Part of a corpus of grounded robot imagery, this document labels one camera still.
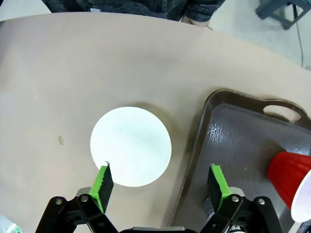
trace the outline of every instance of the screw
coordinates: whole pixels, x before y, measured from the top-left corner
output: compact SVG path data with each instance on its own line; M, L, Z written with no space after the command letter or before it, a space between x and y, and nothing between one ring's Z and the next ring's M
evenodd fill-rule
M231 200L233 200L234 202L238 202L238 201L239 201L239 198L238 198L237 196L233 196L233 197L231 198Z
M60 205L63 202L63 200L61 198L56 199L56 205Z
M81 197L81 201L86 202L88 200L88 196L84 195Z
M260 205L264 205L264 204L265 204L264 199L258 199L258 203L259 203Z

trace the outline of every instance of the dark clothing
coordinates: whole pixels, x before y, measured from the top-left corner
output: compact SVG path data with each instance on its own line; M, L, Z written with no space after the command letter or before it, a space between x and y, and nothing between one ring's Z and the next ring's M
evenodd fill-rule
M186 15L197 22L206 22L224 0L43 0L43 2L52 13L100 10L175 21Z

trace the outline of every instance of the floor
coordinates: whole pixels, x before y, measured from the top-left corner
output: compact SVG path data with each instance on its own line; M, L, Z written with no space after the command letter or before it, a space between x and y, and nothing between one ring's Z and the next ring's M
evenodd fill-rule
M260 0L227 0L211 19L213 30L247 40L270 51L276 52L301 65L302 55L297 26L284 30L271 18L261 20L255 14ZM0 7L0 21L10 18L48 14L50 11L41 0L4 0ZM293 18L291 7L285 8L286 17ZM311 11L298 22L303 51L303 64L311 70Z

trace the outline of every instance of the red cup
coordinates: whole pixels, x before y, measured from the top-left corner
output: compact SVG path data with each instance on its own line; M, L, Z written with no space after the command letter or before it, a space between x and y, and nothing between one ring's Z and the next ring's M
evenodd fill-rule
M295 221L311 218L311 157L281 152L270 162L268 178Z

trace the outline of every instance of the plastic stool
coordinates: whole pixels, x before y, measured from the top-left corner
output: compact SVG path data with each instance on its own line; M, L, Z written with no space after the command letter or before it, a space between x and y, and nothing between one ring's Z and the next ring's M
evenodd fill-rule
M278 16L274 13L274 11L279 9L280 7L290 5L290 4L293 5L293 11L294 11L293 21L290 21L286 18ZM300 15L297 15L296 6L299 6L303 10L303 12ZM293 26L299 19L301 19L301 17L303 17L310 9L311 9L311 3L307 2L307 0L270 0L267 3L260 5L256 9L256 14L261 19L272 17L280 21L281 23L284 24L284 29L287 30L291 26Z

